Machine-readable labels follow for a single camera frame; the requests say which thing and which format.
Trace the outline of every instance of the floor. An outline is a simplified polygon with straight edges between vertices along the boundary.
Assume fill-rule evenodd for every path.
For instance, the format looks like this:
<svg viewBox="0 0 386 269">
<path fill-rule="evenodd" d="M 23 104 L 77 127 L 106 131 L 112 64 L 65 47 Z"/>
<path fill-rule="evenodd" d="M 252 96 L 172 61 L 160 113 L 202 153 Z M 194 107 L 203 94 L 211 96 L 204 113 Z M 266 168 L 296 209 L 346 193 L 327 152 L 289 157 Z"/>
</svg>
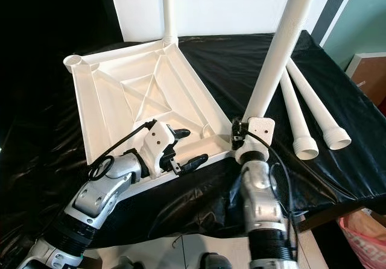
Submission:
<svg viewBox="0 0 386 269">
<path fill-rule="evenodd" d="M 299 241 L 300 269 L 328 268 L 311 232 L 301 233 Z M 117 265 L 120 256 L 127 256 L 133 262 L 141 261 L 146 269 L 198 269 L 201 255 L 205 252 L 217 252 L 226 256 L 233 268 L 249 268 L 247 238 L 216 239 L 198 234 L 88 250 L 84 255 L 101 258 L 103 269 Z"/>
</svg>

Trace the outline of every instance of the plastic bag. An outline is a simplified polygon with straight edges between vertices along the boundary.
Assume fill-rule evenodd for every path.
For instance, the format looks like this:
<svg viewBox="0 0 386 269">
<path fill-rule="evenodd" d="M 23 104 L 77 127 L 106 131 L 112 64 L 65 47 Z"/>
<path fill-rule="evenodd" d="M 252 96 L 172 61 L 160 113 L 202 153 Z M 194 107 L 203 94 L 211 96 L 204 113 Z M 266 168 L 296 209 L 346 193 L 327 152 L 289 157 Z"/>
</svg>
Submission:
<svg viewBox="0 0 386 269">
<path fill-rule="evenodd" d="M 366 269 L 386 269 L 386 227 L 363 210 L 340 218 L 339 226 Z"/>
</svg>

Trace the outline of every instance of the black tablecloth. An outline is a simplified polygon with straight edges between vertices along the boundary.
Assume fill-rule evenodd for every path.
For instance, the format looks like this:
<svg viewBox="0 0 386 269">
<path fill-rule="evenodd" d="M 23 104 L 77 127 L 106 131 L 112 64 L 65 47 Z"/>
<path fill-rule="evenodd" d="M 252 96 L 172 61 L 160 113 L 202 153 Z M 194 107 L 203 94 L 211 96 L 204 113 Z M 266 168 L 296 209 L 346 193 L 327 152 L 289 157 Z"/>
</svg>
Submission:
<svg viewBox="0 0 386 269">
<path fill-rule="evenodd" d="M 182 37 L 179 47 L 229 119 L 242 116 L 272 34 Z M 120 43 L 116 49 L 136 43 Z M 65 55 L 49 55 L 32 73 L 29 101 L 18 112 L 0 153 L 2 258 L 24 254 L 85 181 L 85 155 Z M 298 161 L 280 88 L 266 114 L 275 120 L 273 148 L 289 168 L 296 212 L 380 199 L 386 194 L 386 119 L 304 31 L 293 52 L 311 86 L 352 143 L 328 150 L 321 130 L 298 97 L 319 147 Z M 239 165 L 226 159 L 117 205 L 93 247 L 145 241 L 179 233 L 231 237 L 244 230 Z M 282 203 L 286 184 L 277 172 Z"/>
</svg>

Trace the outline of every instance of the white plastic tube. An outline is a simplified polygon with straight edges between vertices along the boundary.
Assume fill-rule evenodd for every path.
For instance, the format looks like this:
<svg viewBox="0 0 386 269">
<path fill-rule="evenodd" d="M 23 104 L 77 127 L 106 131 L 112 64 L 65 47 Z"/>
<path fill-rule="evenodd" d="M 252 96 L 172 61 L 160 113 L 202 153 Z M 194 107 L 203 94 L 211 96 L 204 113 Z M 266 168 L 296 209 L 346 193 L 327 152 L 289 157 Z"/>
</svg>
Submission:
<svg viewBox="0 0 386 269">
<path fill-rule="evenodd" d="M 63 64 L 66 66 L 68 72 L 72 73 L 71 66 L 83 64 L 82 57 L 79 55 L 70 55 L 63 60 Z"/>
<path fill-rule="evenodd" d="M 308 160 L 318 156 L 319 150 L 315 140 L 309 134 L 306 120 L 304 119 L 290 76 L 286 69 L 280 79 L 285 107 L 294 136 L 294 152 L 299 159 Z"/>
<path fill-rule="evenodd" d="M 174 12 L 174 0 L 163 1 L 163 24 L 165 27 L 165 34 L 163 35 L 163 42 L 165 45 L 178 43 L 176 15 Z"/>
<path fill-rule="evenodd" d="M 288 0 L 283 16 L 264 60 L 259 78 L 245 110 L 243 122 L 249 117 L 264 117 L 279 84 L 288 58 L 300 36 L 312 0 Z"/>
<path fill-rule="evenodd" d="M 318 122 L 327 146 L 331 150 L 340 150 L 348 146 L 351 143 L 350 136 L 337 124 L 291 58 L 288 60 L 287 69 Z"/>
</svg>

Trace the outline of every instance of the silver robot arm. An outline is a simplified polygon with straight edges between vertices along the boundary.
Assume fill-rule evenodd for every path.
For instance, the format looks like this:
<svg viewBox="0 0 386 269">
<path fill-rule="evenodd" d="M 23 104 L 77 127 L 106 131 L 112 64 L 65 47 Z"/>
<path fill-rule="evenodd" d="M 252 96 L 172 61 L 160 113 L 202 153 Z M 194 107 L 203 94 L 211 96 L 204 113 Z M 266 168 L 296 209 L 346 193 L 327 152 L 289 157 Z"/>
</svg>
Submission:
<svg viewBox="0 0 386 269">
<path fill-rule="evenodd" d="M 280 203 L 271 187 L 268 148 L 250 134 L 271 144 L 274 121 L 249 118 L 232 125 L 233 146 L 241 168 L 245 229 L 251 253 L 251 269 L 297 269 Z"/>
<path fill-rule="evenodd" d="M 129 150 L 119 157 L 108 155 L 142 128 L 149 129 L 149 132 L 144 137 L 140 152 Z M 184 165 L 176 163 L 173 146 L 189 134 L 187 129 L 173 130 L 167 124 L 151 121 L 107 150 L 90 165 L 89 181 L 36 241 L 18 268 L 77 268 L 83 259 L 83 252 L 116 204 L 131 196 L 127 194 L 130 185 L 140 182 L 143 176 L 155 179 L 162 171 L 163 174 L 169 172 L 178 177 L 194 171 L 207 161 L 207 154 L 203 154 Z"/>
</svg>

